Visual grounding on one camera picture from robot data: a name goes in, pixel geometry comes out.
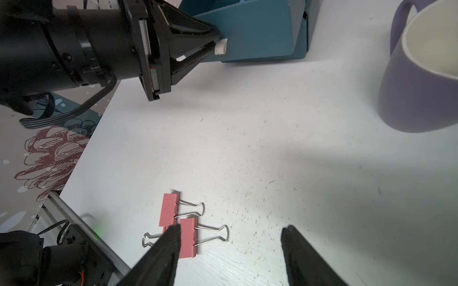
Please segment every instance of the mug handle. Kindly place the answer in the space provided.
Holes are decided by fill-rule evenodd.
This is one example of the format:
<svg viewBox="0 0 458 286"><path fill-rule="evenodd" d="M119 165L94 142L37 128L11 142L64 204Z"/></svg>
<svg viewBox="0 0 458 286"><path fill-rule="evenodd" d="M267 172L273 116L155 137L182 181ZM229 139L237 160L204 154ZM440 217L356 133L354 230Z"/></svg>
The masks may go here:
<svg viewBox="0 0 458 286"><path fill-rule="evenodd" d="M390 36L390 54L393 53L394 48L398 44L399 39L401 38L402 32L404 31L405 25L407 23L407 17L409 16L410 9L412 5L415 6L417 12L420 12L429 4L435 2L436 0L404 0L401 5L399 5L396 13L394 14L393 24L391 25L391 36Z"/></svg>

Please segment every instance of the screw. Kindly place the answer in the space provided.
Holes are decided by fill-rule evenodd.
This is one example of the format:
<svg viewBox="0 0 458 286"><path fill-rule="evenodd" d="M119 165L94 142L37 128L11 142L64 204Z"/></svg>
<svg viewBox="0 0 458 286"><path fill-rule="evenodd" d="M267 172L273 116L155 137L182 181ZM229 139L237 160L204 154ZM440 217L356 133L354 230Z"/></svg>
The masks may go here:
<svg viewBox="0 0 458 286"><path fill-rule="evenodd" d="M60 70L60 67L57 65L56 62L52 62L51 66L53 67L54 70Z"/></svg>
<svg viewBox="0 0 458 286"><path fill-rule="evenodd" d="M73 57L71 56L71 54L68 54L68 53L63 53L62 58L69 63L73 61Z"/></svg>

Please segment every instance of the metal wire handle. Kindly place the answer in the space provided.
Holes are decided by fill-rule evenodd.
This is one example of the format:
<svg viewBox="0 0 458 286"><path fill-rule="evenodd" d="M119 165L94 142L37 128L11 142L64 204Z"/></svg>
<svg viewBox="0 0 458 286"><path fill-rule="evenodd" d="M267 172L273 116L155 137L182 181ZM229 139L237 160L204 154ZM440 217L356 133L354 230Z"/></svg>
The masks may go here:
<svg viewBox="0 0 458 286"><path fill-rule="evenodd" d="M149 234L148 232L145 233L145 234L143 235L143 239L142 239L142 246L143 246L143 247L146 247L146 246L153 246L153 245L154 245L154 243L151 243L151 242L145 243L145 238L146 238L146 237L148 237L148 238L159 238L159 237L161 237L161 235L162 235L162 234L151 235L151 234Z"/></svg>
<svg viewBox="0 0 458 286"><path fill-rule="evenodd" d="M177 215L177 216L175 216L175 218L177 218L177 217L182 217L182 216L197 216L197 217L201 217L201 216L203 216L203 214L205 213L205 205L204 205L203 203L194 205L194 204L191 204L191 203L188 203L188 202L179 200L179 201L177 202L177 204L179 204L179 205L187 205L187 206L191 206L191 207L193 207L193 208L197 208L198 206L201 205L201 206L202 206L202 213L199 214L198 212L191 212L191 213L187 213L187 214Z"/></svg>
<svg viewBox="0 0 458 286"><path fill-rule="evenodd" d="M226 239L222 238L221 236L220 237L216 237L216 238L213 238L213 239L209 239L209 240L206 240L206 241L202 241L200 243L196 243L194 244L194 246L197 246L197 245L201 245L203 243L209 243L210 241L213 241L213 240L221 240L222 242L227 242L229 240L229 228L227 225L223 225L222 227L220 227L219 229L214 229L214 228L209 228L209 227L195 227L194 229L198 229L198 230L208 230L208 231L211 231L211 232L219 232L220 230L222 230L223 228L226 229L226 233L227 233L227 236L226 236Z"/></svg>

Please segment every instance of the orange wire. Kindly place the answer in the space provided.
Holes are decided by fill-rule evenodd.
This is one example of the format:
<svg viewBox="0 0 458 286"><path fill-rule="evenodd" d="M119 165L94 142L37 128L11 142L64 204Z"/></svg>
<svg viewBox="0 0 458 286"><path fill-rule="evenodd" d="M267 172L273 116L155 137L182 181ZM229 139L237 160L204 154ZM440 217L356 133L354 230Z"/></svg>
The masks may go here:
<svg viewBox="0 0 458 286"><path fill-rule="evenodd" d="M84 285L84 270L80 272L81 274L81 286Z"/></svg>

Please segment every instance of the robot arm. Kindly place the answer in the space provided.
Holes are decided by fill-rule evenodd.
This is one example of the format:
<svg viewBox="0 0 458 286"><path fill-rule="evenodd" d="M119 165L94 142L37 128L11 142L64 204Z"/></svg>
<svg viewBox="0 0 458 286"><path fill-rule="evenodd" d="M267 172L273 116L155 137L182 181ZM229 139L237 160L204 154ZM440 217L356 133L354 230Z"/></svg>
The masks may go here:
<svg viewBox="0 0 458 286"><path fill-rule="evenodd" d="M215 26L163 0L120 0L119 10L56 10L51 0L0 8L0 103L32 115L38 99L48 96L52 104L51 91L105 87L65 117L22 120L26 128L81 114L117 79L139 77L147 99L159 99L212 54L220 38ZM177 61L182 55L188 57Z"/></svg>

